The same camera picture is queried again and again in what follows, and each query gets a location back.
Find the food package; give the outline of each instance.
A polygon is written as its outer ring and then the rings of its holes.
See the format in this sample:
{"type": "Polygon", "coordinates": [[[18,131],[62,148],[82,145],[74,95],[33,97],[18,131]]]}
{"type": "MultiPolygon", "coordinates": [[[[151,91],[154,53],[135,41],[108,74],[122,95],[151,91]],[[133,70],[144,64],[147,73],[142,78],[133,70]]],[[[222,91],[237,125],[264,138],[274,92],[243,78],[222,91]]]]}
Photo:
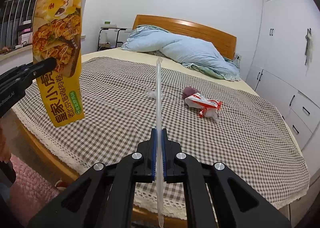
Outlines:
{"type": "Polygon", "coordinates": [[[81,0],[37,0],[32,32],[33,62],[57,60],[52,72],[37,78],[54,126],[84,118],[79,84],[81,0]]]}
{"type": "Polygon", "coordinates": [[[222,102],[213,99],[207,99],[200,93],[195,93],[184,99],[189,107],[201,109],[199,117],[213,118],[215,122],[219,122],[217,111],[220,109],[222,102]]]}
{"type": "Polygon", "coordinates": [[[196,88],[186,87],[186,88],[184,88],[184,90],[183,90],[182,98],[185,99],[185,98],[189,97],[190,95],[195,94],[195,93],[197,93],[197,92],[200,93],[200,91],[197,90],[196,88]]]}

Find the gingham bedsheet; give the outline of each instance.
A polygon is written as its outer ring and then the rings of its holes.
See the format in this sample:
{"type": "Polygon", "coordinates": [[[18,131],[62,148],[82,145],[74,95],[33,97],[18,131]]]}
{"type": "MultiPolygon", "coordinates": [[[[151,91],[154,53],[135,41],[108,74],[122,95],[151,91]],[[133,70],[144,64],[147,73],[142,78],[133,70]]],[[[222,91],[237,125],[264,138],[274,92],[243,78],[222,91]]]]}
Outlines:
{"type": "MultiPolygon", "coordinates": [[[[144,94],[155,89],[155,67],[108,57],[82,64],[81,95],[85,118],[55,128],[36,83],[14,107],[23,124],[69,166],[83,173],[95,162],[112,164],[149,139],[156,124],[156,101],[144,94]]],[[[275,206],[308,189],[309,172],[278,110],[241,90],[162,69],[162,125],[170,140],[200,162],[224,162],[275,206]],[[199,118],[181,98],[192,86],[220,100],[220,122],[199,118]]],[[[155,184],[136,186],[135,204],[156,211],[155,184]]],[[[181,217],[182,184],[166,184],[165,213],[181,217]]]]}

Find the green label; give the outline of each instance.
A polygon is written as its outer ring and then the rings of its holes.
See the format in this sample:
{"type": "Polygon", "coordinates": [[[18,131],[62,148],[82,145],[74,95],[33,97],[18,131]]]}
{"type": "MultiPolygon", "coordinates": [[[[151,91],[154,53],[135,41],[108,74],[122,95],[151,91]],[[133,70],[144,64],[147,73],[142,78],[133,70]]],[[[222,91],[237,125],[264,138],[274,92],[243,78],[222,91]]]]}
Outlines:
{"type": "Polygon", "coordinates": [[[80,114],[81,113],[81,107],[80,107],[76,92],[74,90],[69,92],[69,97],[70,97],[70,100],[71,100],[73,106],[75,107],[76,114],[80,114]]]}

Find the wooden headboard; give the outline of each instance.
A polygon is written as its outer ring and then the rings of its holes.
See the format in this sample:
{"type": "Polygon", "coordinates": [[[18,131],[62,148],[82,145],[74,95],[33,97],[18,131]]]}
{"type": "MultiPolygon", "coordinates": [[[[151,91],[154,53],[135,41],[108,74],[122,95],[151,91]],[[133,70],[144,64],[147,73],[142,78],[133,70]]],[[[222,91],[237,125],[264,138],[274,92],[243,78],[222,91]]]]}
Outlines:
{"type": "Polygon", "coordinates": [[[155,25],[174,34],[200,38],[213,43],[219,53],[233,59],[236,37],[205,25],[163,16],[137,15],[132,29],[139,25],[155,25]]]}

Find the white wardrobe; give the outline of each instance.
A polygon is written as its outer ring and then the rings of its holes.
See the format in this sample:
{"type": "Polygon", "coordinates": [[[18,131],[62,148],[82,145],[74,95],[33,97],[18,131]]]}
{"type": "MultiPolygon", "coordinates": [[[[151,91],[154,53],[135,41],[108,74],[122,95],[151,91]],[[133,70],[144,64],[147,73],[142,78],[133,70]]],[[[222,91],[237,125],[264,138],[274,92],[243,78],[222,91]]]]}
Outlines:
{"type": "Polygon", "coordinates": [[[263,0],[257,49],[246,82],[278,108],[313,175],[320,167],[312,149],[320,143],[320,11],[313,0],[263,0]],[[305,65],[309,28],[312,60],[305,65]]]}

